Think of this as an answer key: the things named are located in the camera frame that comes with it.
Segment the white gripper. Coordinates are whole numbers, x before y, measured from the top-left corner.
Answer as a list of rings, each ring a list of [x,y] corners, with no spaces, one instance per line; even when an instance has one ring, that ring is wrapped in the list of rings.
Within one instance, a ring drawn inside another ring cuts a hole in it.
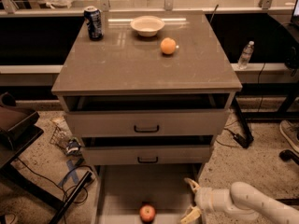
[[[184,181],[195,193],[195,203],[200,209],[190,205],[181,218],[180,224],[191,224],[202,215],[202,212],[206,214],[227,213],[231,209],[233,202],[228,189],[200,188],[197,182],[188,177]]]

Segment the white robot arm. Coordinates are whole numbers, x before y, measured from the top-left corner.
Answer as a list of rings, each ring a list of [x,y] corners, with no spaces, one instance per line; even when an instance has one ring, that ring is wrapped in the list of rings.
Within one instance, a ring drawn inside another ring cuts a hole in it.
[[[259,215],[274,224],[299,224],[299,211],[263,194],[252,185],[234,182],[228,189],[201,188],[190,178],[184,181],[194,193],[195,206],[190,206],[180,224],[190,224],[203,214],[223,212],[231,217],[252,221]]]

